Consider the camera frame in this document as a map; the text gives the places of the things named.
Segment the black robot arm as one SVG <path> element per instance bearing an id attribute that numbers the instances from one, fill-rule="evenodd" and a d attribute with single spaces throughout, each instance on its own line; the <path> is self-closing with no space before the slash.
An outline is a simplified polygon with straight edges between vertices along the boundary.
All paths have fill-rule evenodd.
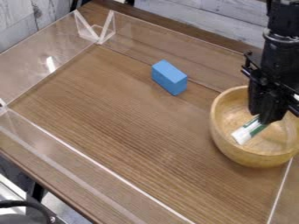
<path id="1" fill-rule="evenodd" d="M 262 53 L 245 53 L 249 111 L 262 124 L 299 117 L 299 0 L 266 0 L 269 22 Z"/>

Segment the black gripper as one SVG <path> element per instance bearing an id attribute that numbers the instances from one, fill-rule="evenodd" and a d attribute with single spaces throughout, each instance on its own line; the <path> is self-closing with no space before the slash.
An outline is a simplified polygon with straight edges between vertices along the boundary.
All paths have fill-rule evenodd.
<path id="1" fill-rule="evenodd" d="M 299 56 L 294 53 L 245 53 L 242 73 L 249 78 L 249 110 L 262 124 L 281 121 L 287 112 L 299 117 Z"/>

